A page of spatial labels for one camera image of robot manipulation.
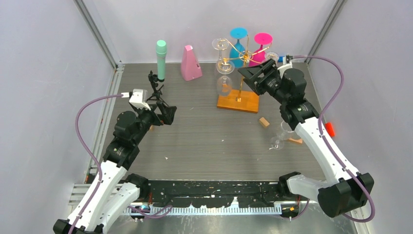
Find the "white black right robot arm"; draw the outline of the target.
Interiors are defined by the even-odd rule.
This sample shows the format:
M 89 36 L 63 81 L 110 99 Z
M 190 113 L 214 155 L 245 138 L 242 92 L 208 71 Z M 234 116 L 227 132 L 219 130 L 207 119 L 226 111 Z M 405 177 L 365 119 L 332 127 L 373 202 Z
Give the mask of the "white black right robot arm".
M 321 114 L 305 98 L 304 73 L 291 64 L 277 67 L 273 59 L 238 71 L 255 94 L 269 94 L 280 104 L 283 121 L 307 145 L 325 176 L 325 181 L 319 181 L 298 172 L 283 175 L 279 178 L 279 196 L 291 200 L 300 195 L 313 200 L 329 217 L 346 216 L 370 205 L 370 217 L 374 217 L 374 179 L 369 173 L 360 173 L 328 135 Z

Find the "clear wine glass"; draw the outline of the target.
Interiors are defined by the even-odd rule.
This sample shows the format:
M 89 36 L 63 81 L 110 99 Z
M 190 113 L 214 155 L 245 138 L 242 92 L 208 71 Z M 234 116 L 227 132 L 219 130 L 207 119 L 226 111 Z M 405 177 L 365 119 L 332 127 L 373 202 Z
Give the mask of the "clear wine glass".
M 293 135 L 294 130 L 290 125 L 283 121 L 279 124 L 276 134 L 270 140 L 270 150 L 280 150 L 284 147 L 285 142 Z
M 234 71 L 233 62 L 226 59 L 218 59 L 216 62 L 217 92 L 220 96 L 226 97 L 232 90 L 232 79 L 229 75 Z

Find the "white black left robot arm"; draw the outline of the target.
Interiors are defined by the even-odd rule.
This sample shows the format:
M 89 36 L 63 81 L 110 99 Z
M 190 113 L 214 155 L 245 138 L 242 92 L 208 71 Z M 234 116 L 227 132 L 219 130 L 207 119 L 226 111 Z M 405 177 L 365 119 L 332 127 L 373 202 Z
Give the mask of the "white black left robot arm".
M 56 234 L 105 234 L 132 202 L 145 201 L 150 194 L 145 177 L 130 174 L 114 194 L 117 184 L 139 154 L 139 143 L 151 126 L 171 125 L 177 107 L 163 101 L 148 108 L 134 107 L 117 117 L 113 140 L 108 145 L 97 175 L 75 210 L 58 219 Z

